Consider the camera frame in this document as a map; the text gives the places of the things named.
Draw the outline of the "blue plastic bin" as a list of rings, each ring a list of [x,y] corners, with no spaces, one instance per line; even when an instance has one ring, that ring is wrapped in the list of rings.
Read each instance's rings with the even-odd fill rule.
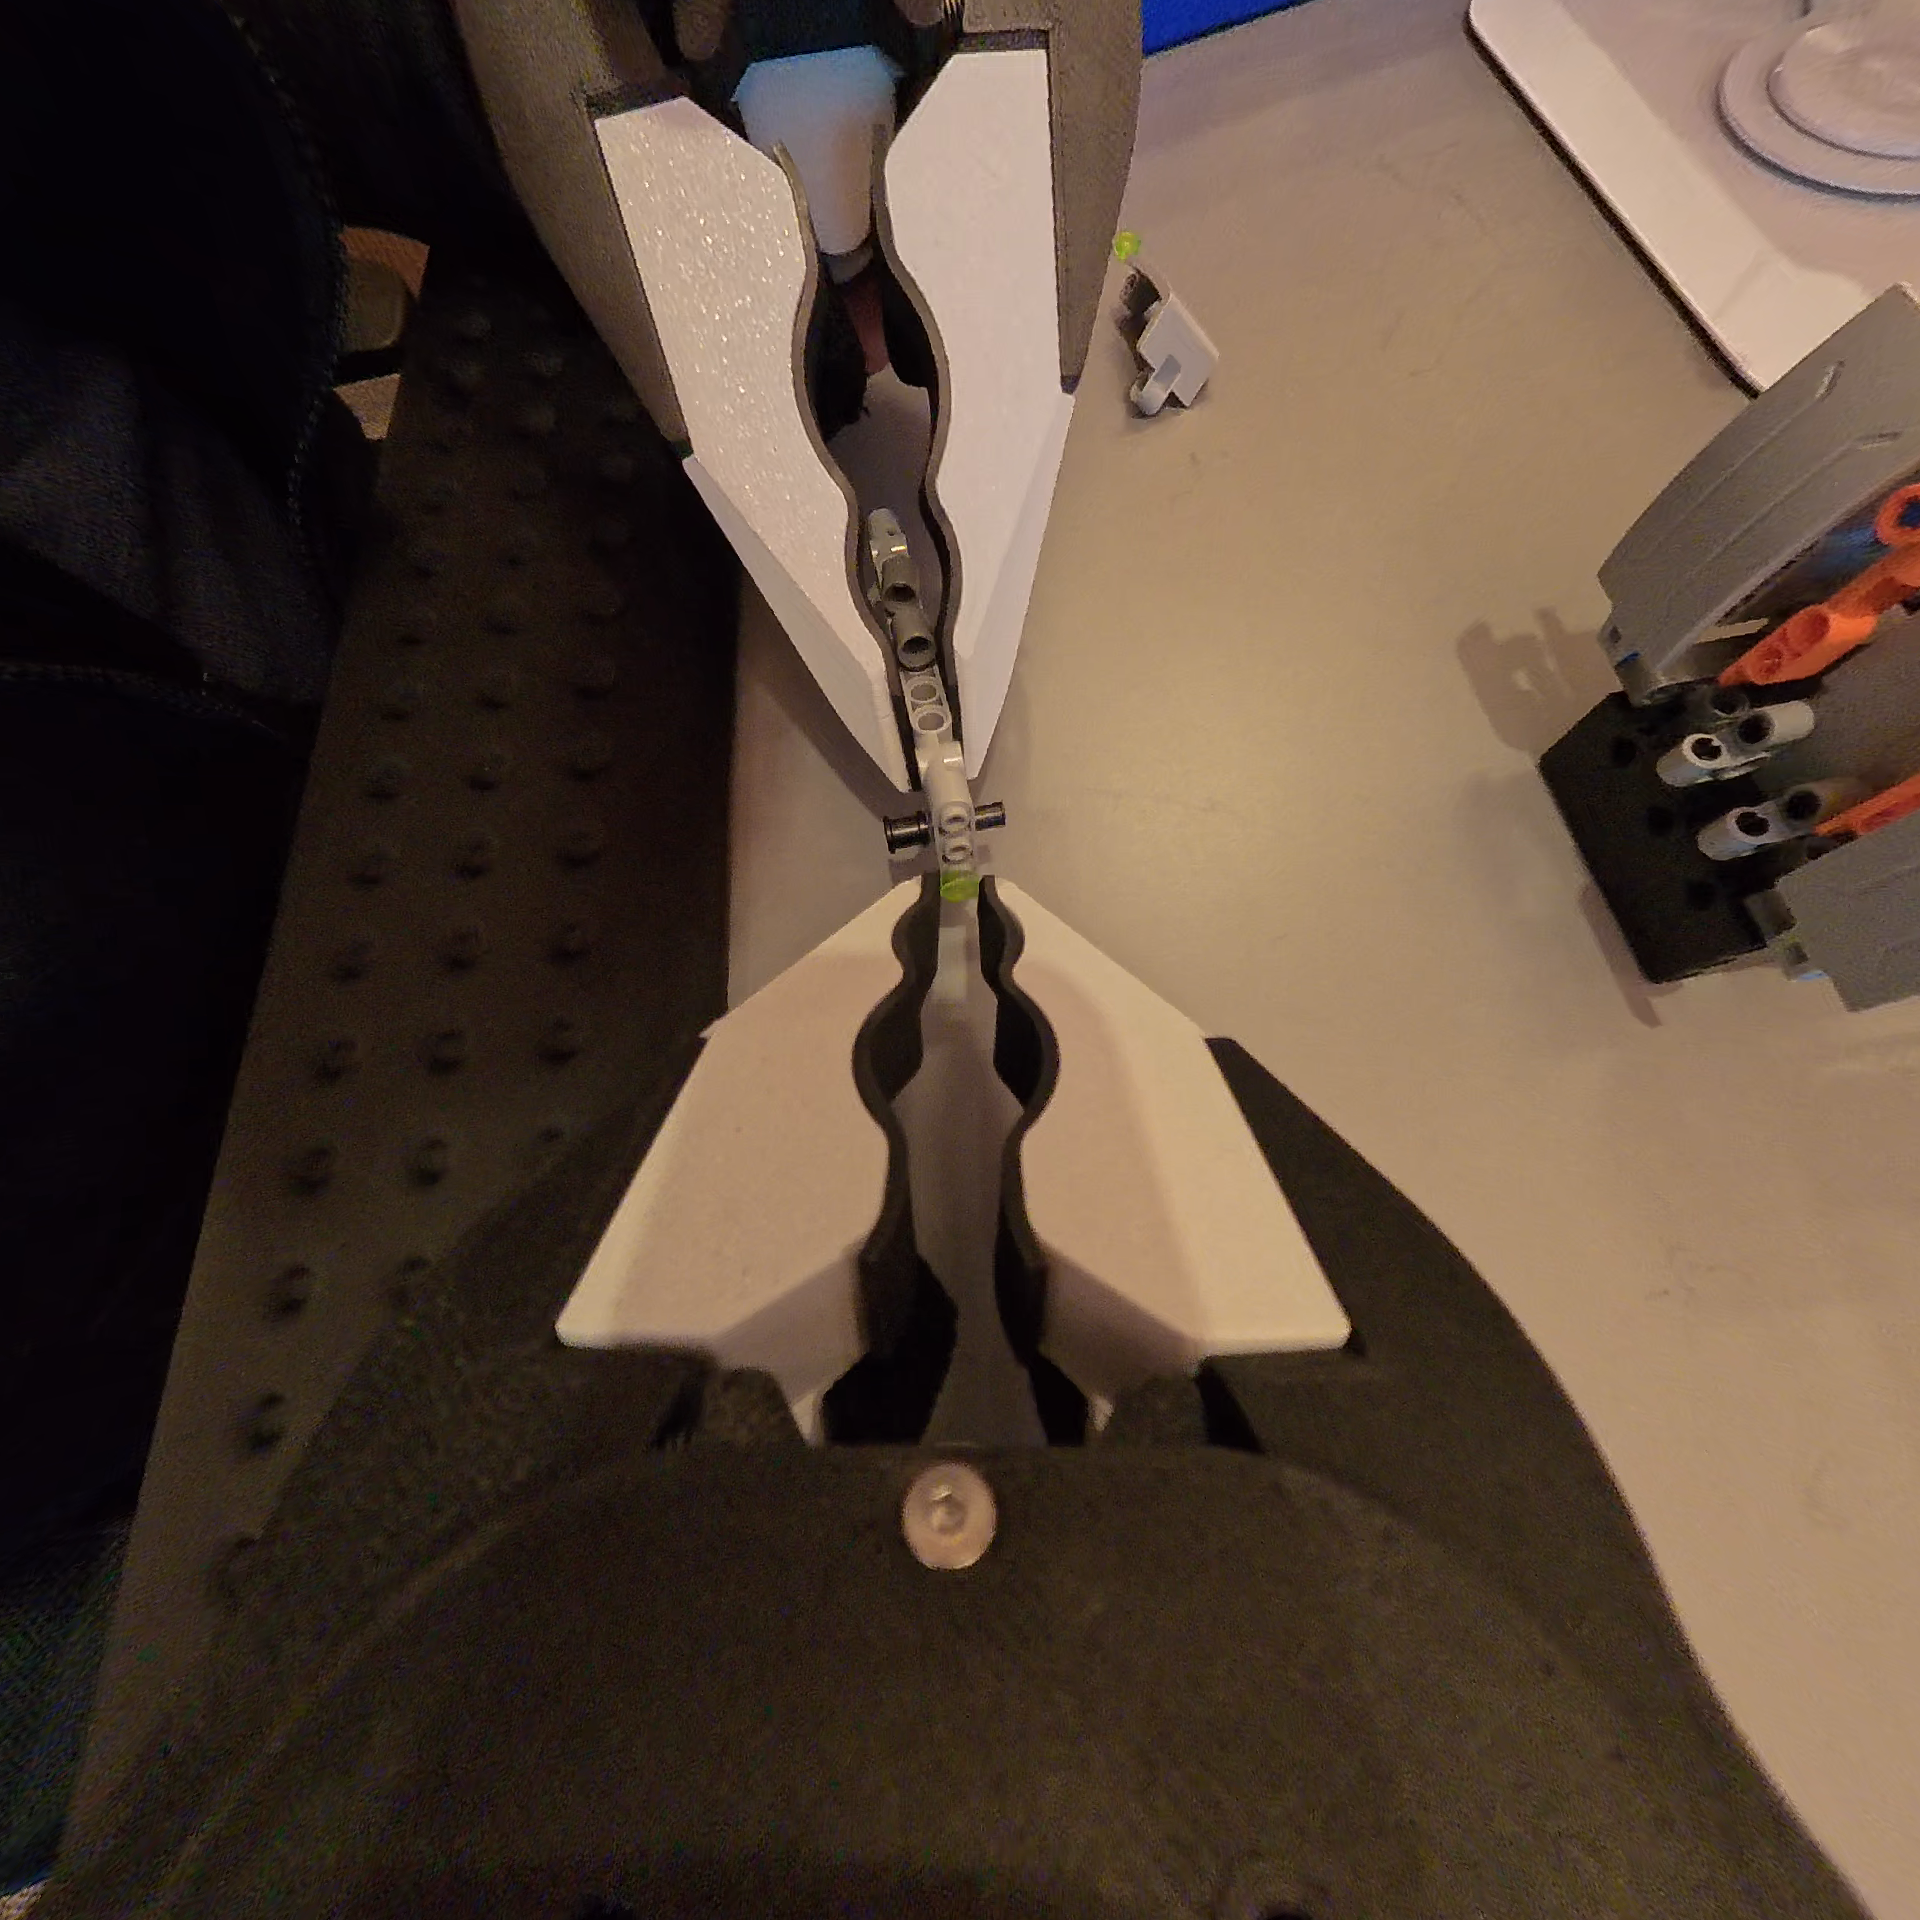
[[[1144,0],[1139,1],[1143,56],[1153,56],[1303,4],[1293,0]]]

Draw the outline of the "small grey brick connector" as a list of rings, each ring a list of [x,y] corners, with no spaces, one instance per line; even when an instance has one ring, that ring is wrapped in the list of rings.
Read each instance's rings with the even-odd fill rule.
[[[962,744],[947,734],[917,737],[921,796],[931,828],[931,852],[941,868],[976,871],[973,798]]]

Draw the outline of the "small grey curved brick piece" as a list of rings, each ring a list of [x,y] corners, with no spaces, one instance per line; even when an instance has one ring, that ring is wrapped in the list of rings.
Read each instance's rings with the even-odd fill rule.
[[[1133,356],[1126,402],[1137,418],[1190,409],[1216,370],[1216,346],[1190,308],[1133,261],[1119,288],[1115,328]]]

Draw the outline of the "black studded foam pad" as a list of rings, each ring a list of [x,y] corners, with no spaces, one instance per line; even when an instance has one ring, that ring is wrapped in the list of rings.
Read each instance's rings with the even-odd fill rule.
[[[432,254],[34,1916],[331,1911],[256,1772],[685,1398],[554,1319],[725,1010],[736,601],[560,279]]]

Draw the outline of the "light grey holed brick beam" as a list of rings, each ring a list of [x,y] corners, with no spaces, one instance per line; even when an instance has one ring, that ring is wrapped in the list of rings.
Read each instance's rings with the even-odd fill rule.
[[[890,650],[907,741],[923,764],[941,742],[958,737],[952,673],[925,609],[918,562],[893,510],[869,512],[862,546],[862,584]]]

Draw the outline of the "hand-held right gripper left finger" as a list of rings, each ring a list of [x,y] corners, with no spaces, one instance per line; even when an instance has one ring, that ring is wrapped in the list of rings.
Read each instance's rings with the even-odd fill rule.
[[[768,1373],[834,1441],[923,1434],[955,1305],[918,1250],[895,1104],[939,930],[939,882],[902,882],[705,1031],[560,1342]]]

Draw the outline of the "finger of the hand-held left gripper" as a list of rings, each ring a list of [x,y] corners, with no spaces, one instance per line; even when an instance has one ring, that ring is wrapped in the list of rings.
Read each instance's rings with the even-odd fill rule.
[[[704,110],[610,112],[593,132],[685,472],[853,741],[907,791],[889,656],[856,594],[854,498],[806,396],[819,263],[803,197],[779,158]]]
[[[950,56],[881,164],[885,244],[934,350],[925,493],[968,761],[1015,673],[1072,396],[1062,383],[1049,62]]]

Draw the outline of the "grey orange toy brick model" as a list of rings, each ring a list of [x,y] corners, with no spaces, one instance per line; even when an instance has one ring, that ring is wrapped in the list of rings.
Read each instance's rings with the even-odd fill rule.
[[[1600,567],[1610,692],[1543,782],[1646,981],[1918,988],[1918,303],[1763,386]]]

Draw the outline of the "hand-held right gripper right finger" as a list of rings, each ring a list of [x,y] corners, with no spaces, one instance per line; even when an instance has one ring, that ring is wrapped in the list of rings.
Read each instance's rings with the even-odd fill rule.
[[[999,1157],[993,1298],[1051,1444],[1214,1360],[1353,1324],[1202,1029],[1009,882],[978,895]]]

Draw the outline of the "white stand with base plate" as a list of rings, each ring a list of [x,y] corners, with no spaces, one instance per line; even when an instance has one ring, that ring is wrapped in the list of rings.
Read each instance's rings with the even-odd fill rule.
[[[1472,1],[1466,25],[1750,389],[1914,288],[1914,4]]]

